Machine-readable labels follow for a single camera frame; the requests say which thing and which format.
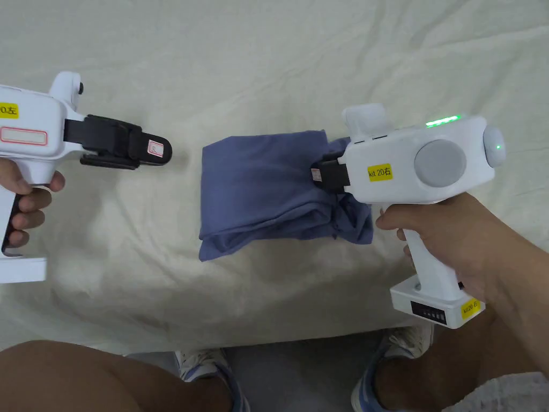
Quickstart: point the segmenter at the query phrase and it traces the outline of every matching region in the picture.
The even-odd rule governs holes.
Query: yellow label
[[[480,312],[482,304],[479,300],[471,299],[465,305],[461,306],[461,317],[463,320],[469,319],[475,313]]]
[[[0,103],[0,119],[18,119],[19,107],[14,103]]]
[[[370,182],[381,182],[393,179],[393,171],[389,163],[378,164],[368,168],[368,176],[370,177]]]

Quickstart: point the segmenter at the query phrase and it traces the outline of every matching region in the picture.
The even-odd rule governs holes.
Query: blue sneaker
[[[386,412],[378,402],[374,392],[376,368],[382,359],[405,357],[419,358],[433,343],[434,324],[402,327],[390,330],[385,335],[366,367],[366,372],[358,381],[351,395],[351,405],[355,412]]]
[[[200,378],[220,377],[233,396],[232,412],[250,412],[248,400],[234,378],[222,350],[208,349],[187,354],[176,352],[175,356],[179,362],[180,377],[183,381],[193,382]]]

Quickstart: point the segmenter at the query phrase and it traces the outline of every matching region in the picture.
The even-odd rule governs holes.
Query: white shorts
[[[505,375],[479,386],[443,412],[549,411],[549,381],[540,372]]]

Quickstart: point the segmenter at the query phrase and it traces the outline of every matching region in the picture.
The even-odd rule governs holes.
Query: black clamp
[[[331,152],[322,156],[322,160],[311,165],[313,183],[330,193],[345,193],[344,187],[350,186],[349,173],[345,164],[339,164],[338,158],[344,152]]]
[[[172,157],[168,140],[144,133],[125,121],[88,115],[83,121],[65,120],[65,142],[79,143],[85,150],[84,165],[113,169],[136,169],[141,164],[160,166]]]

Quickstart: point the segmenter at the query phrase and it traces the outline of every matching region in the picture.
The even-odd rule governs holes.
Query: white sticker with red border
[[[315,182],[322,182],[322,175],[320,174],[320,169],[311,169],[312,179]]]
[[[0,141],[4,143],[46,146],[48,144],[48,134],[42,130],[18,129],[17,127],[0,127]]]
[[[152,154],[153,156],[164,157],[164,145],[162,143],[155,142],[154,140],[149,140],[147,153]]]

